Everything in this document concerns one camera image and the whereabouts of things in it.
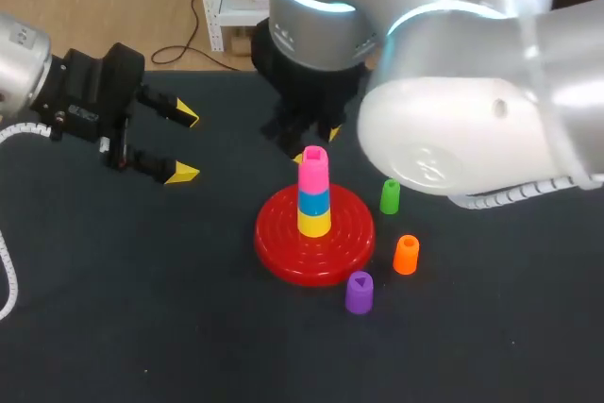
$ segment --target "toy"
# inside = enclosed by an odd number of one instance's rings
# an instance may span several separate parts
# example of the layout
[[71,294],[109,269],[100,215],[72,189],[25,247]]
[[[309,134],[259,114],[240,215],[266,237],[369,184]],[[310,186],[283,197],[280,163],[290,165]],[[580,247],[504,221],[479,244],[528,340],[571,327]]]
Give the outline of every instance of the toy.
[[419,256],[419,241],[411,235],[405,235],[398,240],[394,253],[394,270],[403,276],[411,275],[417,269]]
[[298,165],[298,230],[320,238],[331,229],[329,207],[329,160],[320,146],[304,150]]
[[346,286],[346,309],[356,315],[364,315],[374,305],[374,280],[363,271],[353,273]]
[[400,200],[400,183],[395,179],[388,179],[381,190],[379,210],[384,214],[397,214]]
[[298,184],[273,195],[260,210],[256,251],[264,266],[287,282],[336,285],[371,258],[373,218],[354,193],[329,183],[323,148],[305,148],[298,178]]

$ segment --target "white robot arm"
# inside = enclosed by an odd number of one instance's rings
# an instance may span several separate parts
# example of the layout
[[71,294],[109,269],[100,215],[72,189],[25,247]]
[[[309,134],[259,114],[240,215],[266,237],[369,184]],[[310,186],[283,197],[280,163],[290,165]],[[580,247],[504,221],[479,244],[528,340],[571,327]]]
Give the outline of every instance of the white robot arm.
[[383,54],[358,134],[386,176],[470,209],[604,179],[604,0],[271,0],[278,52],[341,72]]

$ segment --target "blue ring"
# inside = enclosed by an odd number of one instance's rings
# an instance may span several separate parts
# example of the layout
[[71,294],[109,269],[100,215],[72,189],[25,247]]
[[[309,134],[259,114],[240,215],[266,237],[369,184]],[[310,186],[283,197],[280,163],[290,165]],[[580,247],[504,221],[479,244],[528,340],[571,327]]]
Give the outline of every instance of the blue ring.
[[310,195],[298,191],[298,208],[307,216],[320,216],[329,210],[329,189],[324,193]]

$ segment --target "white shelf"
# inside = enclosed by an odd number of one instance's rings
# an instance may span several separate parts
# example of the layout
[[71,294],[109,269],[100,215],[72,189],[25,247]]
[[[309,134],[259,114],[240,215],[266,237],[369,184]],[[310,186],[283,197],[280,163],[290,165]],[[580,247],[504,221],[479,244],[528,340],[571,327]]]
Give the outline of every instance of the white shelf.
[[241,10],[231,8],[228,0],[202,0],[206,21],[208,23],[208,34],[210,37],[211,50],[223,52],[222,27],[252,27],[268,17],[268,10]]
[[222,27],[253,27],[268,18],[268,9],[235,9],[228,0],[220,0],[218,23]]

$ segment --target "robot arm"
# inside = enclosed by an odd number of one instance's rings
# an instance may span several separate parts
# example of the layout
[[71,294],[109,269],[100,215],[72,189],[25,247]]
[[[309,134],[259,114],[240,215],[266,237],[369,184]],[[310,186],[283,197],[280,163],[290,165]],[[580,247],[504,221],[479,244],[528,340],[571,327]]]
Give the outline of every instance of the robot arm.
[[199,120],[175,96],[143,85],[143,73],[144,57],[120,43],[102,59],[74,49],[53,56],[48,35],[0,13],[0,115],[32,109],[54,140],[100,140],[104,163],[118,171],[132,168],[161,183],[193,179],[196,169],[126,143],[133,101],[187,127]]
[[317,74],[355,68],[381,43],[358,120],[367,158],[481,209],[604,179],[604,0],[551,5],[271,0],[264,27],[272,54]]

